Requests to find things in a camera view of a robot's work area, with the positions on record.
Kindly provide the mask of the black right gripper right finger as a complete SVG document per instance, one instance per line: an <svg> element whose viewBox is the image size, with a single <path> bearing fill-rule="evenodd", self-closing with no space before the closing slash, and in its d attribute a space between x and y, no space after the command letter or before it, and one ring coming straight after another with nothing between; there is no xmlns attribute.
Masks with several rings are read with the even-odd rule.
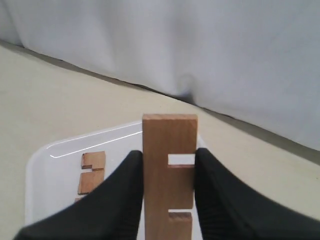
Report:
<svg viewBox="0 0 320 240"><path fill-rule="evenodd" d="M198 148L194 198L204 240L318 240L319 220L257 192Z"/></svg>

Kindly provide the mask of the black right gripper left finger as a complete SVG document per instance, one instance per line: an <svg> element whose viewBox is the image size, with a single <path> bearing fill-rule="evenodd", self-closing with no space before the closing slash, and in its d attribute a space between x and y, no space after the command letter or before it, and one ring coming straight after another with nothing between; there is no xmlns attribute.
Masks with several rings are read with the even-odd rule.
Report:
<svg viewBox="0 0 320 240"><path fill-rule="evenodd" d="M132 150L97 188L64 210L23 227L16 240L135 240L144 195L143 154Z"/></svg>

